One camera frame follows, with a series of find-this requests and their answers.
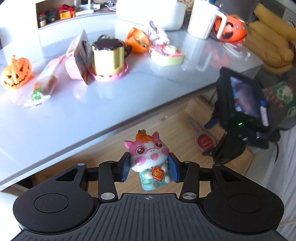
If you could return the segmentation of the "orange jack-o-lantern toy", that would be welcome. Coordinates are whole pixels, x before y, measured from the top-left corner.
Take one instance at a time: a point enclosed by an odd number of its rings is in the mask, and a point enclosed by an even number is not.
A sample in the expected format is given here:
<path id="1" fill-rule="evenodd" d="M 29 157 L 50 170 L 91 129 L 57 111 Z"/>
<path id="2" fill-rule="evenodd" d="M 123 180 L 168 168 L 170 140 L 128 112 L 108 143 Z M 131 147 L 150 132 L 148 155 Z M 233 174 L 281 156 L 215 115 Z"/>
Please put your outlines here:
<path id="1" fill-rule="evenodd" d="M 1 85 L 8 90 L 15 90 L 25 85 L 32 76 L 31 63 L 27 58 L 16 59 L 11 56 L 11 61 L 1 72 Z"/>

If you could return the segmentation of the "yellow cushion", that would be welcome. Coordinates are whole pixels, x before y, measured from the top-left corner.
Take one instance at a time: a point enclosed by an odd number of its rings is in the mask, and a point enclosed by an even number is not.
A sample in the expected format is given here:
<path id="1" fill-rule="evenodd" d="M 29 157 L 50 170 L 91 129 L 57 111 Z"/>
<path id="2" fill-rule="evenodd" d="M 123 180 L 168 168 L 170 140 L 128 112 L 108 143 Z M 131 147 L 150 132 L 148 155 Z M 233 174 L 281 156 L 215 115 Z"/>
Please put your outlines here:
<path id="1" fill-rule="evenodd" d="M 258 20 L 247 25 L 243 45 L 264 62 L 266 71 L 276 75 L 288 72 L 295 59 L 295 27 L 261 3 L 254 14 Z"/>

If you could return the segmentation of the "orange pumpkin bucket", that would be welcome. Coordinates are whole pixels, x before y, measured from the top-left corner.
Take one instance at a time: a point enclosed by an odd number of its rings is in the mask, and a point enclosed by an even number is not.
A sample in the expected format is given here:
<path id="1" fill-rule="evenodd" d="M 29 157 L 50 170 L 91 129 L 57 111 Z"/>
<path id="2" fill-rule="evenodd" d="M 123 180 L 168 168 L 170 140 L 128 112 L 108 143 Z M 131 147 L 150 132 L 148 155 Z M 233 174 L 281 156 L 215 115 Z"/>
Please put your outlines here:
<path id="1" fill-rule="evenodd" d="M 221 42 L 229 42 L 237 45 L 244 41 L 247 36 L 246 22 L 238 15 L 227 15 L 227 23 L 219 39 Z"/>

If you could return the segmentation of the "cream ribbed mug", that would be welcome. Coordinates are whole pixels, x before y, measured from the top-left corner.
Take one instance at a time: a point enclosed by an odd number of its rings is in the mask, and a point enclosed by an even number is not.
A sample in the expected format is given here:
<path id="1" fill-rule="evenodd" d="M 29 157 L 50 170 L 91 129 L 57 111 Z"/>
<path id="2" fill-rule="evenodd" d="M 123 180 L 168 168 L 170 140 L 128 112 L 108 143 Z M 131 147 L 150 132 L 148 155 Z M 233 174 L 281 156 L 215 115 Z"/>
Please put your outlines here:
<path id="1" fill-rule="evenodd" d="M 227 24 L 227 16 L 208 1 L 194 1 L 187 32 L 195 38 L 207 39 L 217 17 L 221 18 L 221 23 L 216 38 L 220 39 Z"/>

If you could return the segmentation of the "pink snack packet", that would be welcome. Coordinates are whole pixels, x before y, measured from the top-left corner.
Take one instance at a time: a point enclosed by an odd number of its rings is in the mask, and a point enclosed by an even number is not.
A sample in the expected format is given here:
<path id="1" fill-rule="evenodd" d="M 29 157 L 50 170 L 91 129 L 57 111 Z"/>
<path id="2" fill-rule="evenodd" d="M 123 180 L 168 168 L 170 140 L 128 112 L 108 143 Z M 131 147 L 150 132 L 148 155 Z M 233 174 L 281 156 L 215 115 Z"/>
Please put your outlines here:
<path id="1" fill-rule="evenodd" d="M 61 55 L 49 61 L 34 83 L 30 97 L 23 104 L 23 108 L 38 106 L 51 97 L 57 85 L 58 72 L 62 69 L 65 57 L 66 55 Z"/>

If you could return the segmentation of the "crumpled white tissue wrapper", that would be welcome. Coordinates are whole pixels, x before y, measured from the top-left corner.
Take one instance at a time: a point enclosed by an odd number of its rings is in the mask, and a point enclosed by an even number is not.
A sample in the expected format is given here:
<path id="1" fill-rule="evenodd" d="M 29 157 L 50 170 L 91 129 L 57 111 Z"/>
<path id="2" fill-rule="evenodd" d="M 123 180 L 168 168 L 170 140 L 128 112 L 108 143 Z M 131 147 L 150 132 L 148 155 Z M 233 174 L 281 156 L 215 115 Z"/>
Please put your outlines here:
<path id="1" fill-rule="evenodd" d="M 144 33 L 147 36 L 149 42 L 153 45 L 168 45 L 170 40 L 166 35 L 166 32 L 157 27 L 152 20 L 149 21 L 149 25 L 144 29 Z"/>

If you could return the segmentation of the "pink printed card box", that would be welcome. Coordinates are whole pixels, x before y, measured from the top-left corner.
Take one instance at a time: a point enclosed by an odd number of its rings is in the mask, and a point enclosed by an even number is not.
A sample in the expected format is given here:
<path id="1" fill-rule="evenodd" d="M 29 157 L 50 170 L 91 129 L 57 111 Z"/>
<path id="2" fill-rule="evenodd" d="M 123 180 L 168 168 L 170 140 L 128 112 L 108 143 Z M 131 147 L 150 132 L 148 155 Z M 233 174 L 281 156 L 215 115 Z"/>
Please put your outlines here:
<path id="1" fill-rule="evenodd" d="M 83 30 L 70 43 L 66 51 L 65 69 L 71 79 L 83 80 L 88 85 L 91 64 L 91 46 Z"/>

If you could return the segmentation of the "white oval storage box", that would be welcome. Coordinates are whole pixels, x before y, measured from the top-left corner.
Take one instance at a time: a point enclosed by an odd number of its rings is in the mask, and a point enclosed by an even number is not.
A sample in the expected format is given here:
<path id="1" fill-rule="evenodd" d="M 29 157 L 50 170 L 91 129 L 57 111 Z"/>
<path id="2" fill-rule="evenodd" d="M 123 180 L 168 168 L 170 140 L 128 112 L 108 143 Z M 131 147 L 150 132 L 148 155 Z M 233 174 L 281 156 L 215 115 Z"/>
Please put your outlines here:
<path id="1" fill-rule="evenodd" d="M 186 5 L 179 1 L 117 1 L 116 16 L 123 21 L 156 27 L 166 31 L 179 30 L 184 22 Z"/>

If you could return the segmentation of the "yellow pudding cup toy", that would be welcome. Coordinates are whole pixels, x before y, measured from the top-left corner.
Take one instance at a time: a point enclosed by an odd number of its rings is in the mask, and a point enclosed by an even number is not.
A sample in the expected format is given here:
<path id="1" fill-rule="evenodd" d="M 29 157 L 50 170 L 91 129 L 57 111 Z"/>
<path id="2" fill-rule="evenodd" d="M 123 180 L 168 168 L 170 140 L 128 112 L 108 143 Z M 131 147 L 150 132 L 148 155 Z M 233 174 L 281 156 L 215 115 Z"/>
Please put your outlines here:
<path id="1" fill-rule="evenodd" d="M 126 75 L 125 43 L 115 38 L 100 38 L 92 44 L 90 73 L 99 82 L 112 82 Z"/>

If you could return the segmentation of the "orange half shell toy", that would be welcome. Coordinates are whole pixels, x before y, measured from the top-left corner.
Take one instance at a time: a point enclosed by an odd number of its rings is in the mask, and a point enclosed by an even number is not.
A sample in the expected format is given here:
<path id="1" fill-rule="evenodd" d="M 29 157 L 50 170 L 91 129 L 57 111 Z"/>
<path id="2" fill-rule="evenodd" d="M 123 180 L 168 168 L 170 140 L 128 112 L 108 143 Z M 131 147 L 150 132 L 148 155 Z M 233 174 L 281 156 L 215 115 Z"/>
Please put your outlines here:
<path id="1" fill-rule="evenodd" d="M 137 28 L 131 28 L 125 37 L 125 43 L 132 47 L 133 53 L 142 54 L 149 50 L 151 44 L 144 32 Z"/>

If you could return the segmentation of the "red yellow gift box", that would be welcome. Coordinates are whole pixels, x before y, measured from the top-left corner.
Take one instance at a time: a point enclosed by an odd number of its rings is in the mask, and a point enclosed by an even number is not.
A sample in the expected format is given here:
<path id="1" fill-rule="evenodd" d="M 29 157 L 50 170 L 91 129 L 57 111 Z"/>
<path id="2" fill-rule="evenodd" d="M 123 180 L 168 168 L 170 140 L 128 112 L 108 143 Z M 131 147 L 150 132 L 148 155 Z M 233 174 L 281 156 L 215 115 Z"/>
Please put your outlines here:
<path id="1" fill-rule="evenodd" d="M 60 20 L 70 19 L 75 16 L 75 7 L 63 4 L 58 7 Z"/>

